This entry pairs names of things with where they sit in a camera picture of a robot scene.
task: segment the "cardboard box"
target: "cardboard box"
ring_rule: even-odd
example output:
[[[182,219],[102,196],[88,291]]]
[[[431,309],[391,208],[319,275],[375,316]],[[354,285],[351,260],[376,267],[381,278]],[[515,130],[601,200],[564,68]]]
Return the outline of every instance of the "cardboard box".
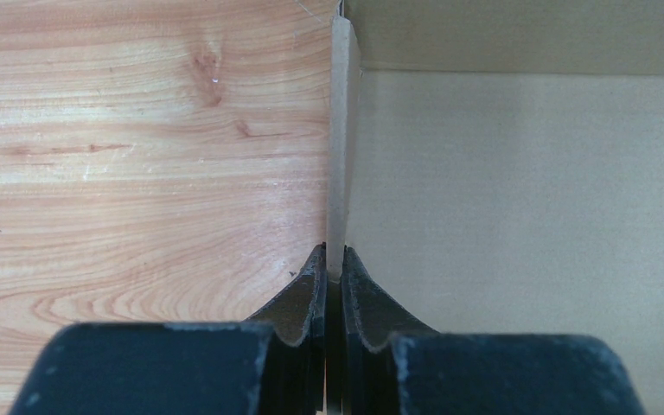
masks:
[[[436,329],[600,337],[664,413],[664,2],[341,15],[330,271],[346,242]]]

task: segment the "cardboard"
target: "cardboard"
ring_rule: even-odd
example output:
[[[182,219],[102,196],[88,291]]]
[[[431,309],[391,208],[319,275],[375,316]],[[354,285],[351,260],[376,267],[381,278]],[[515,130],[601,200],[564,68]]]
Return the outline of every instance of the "cardboard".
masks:
[[[329,210],[328,243],[344,235],[376,282],[436,329],[602,338],[648,413],[664,413],[664,48],[653,48],[664,46],[664,3],[626,5],[619,18],[614,4],[585,0],[443,3],[348,4],[363,76],[340,61],[345,47],[357,59],[356,46],[333,36],[333,62],[347,68],[333,63],[333,91],[345,86],[347,99],[332,100],[330,200],[349,215]],[[539,5],[569,10],[559,15],[569,41],[506,43],[543,48],[525,66],[494,57],[510,32],[484,28],[488,16],[507,12],[515,27],[541,19]],[[611,37],[607,17],[617,19]],[[614,54],[594,52],[600,36]],[[616,47],[625,36],[631,51]],[[581,46],[557,50],[568,44]],[[660,76],[626,76],[635,73]]]

